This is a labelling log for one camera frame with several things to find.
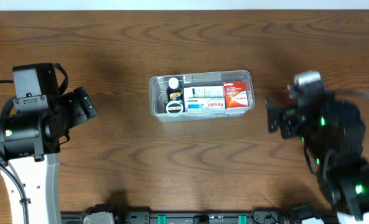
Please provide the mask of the red white medicine box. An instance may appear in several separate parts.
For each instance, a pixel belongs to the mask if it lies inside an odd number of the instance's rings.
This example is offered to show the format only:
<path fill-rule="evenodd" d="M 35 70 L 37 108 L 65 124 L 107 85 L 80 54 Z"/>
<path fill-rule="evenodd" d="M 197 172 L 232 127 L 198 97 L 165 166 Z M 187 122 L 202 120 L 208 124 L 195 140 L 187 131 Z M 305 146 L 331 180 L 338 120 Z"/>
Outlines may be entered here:
<path fill-rule="evenodd" d="M 249 106 L 246 83 L 244 81 L 225 82 L 223 84 L 223 89 L 225 92 L 225 103 L 227 108 Z"/>

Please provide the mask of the clear plastic container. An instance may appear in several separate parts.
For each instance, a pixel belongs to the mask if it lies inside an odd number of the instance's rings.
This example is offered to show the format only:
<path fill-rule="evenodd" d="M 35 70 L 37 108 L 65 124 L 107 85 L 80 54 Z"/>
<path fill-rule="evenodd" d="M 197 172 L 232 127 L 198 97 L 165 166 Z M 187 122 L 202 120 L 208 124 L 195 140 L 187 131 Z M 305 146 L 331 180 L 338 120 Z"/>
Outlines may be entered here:
<path fill-rule="evenodd" d="M 167 99 L 167 87 L 170 78 L 177 78 L 179 85 L 182 88 L 182 101 L 184 103 L 184 111 L 182 113 L 167 114 L 164 109 L 164 102 Z M 246 90 L 248 94 L 247 107 L 227 108 L 225 110 L 205 111 L 205 112 L 187 112 L 185 110 L 184 88 L 193 86 L 222 86 L 225 82 L 241 82 L 246 83 Z M 151 113 L 161 122 L 173 121 L 191 121 L 201 119 L 213 119 L 221 117 L 237 117 L 243 116 L 247 111 L 253 109 L 255 106 L 255 96 L 253 85 L 251 81 L 250 72 L 246 70 L 232 70 L 224 72 L 206 72 L 206 73 L 188 73 L 180 75 L 165 75 L 153 77 L 149 82 L 149 95 Z"/>

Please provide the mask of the white Panadol box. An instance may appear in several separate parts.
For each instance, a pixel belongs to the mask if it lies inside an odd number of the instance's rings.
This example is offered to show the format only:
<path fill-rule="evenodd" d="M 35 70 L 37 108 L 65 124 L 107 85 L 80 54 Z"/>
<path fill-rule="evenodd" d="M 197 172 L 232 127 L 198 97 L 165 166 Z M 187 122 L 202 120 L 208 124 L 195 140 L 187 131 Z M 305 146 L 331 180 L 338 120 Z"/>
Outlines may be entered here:
<path fill-rule="evenodd" d="M 215 110 L 225 110 L 224 98 L 188 98 L 185 102 L 187 112 L 205 112 Z"/>

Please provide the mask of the dark Woods syrup bottle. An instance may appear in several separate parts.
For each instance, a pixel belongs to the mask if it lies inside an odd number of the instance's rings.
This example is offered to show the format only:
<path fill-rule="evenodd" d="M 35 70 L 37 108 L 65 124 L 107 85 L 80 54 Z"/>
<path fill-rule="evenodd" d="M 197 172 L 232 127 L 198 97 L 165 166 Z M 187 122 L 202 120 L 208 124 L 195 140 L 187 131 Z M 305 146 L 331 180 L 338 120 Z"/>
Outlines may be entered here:
<path fill-rule="evenodd" d="M 166 93 L 169 101 L 182 99 L 182 88 L 177 78 L 173 77 L 169 79 Z"/>

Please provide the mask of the green Zam-Buk box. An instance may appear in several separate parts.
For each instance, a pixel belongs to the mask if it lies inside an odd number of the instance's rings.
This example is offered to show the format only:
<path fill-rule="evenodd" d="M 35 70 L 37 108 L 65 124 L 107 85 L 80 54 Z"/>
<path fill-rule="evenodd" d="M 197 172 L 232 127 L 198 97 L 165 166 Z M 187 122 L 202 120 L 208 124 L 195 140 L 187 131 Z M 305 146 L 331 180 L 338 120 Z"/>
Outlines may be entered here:
<path fill-rule="evenodd" d="M 167 114 L 182 113 L 184 111 L 184 103 L 182 100 L 166 100 L 164 109 Z"/>

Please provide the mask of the blue white medicine box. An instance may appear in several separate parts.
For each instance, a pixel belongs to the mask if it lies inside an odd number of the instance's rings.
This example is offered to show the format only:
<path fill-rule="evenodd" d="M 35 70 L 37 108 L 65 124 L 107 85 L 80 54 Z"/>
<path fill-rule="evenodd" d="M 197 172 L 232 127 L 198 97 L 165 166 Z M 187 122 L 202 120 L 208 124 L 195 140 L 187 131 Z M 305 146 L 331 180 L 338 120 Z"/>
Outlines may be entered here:
<path fill-rule="evenodd" d="M 184 98 L 222 98 L 222 86 L 193 86 L 184 88 Z"/>

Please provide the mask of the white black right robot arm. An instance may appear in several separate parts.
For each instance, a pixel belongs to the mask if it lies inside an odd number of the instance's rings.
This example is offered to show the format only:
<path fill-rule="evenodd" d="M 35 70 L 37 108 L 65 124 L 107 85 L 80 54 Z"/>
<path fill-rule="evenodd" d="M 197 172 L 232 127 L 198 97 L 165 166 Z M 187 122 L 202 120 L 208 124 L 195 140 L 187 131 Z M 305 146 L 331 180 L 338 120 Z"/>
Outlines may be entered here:
<path fill-rule="evenodd" d="M 268 131 L 301 138 L 306 164 L 338 213 L 369 220 L 369 162 L 362 156 L 366 125 L 358 107 L 338 100 L 321 81 L 288 85 L 296 103 L 285 108 L 266 99 Z"/>

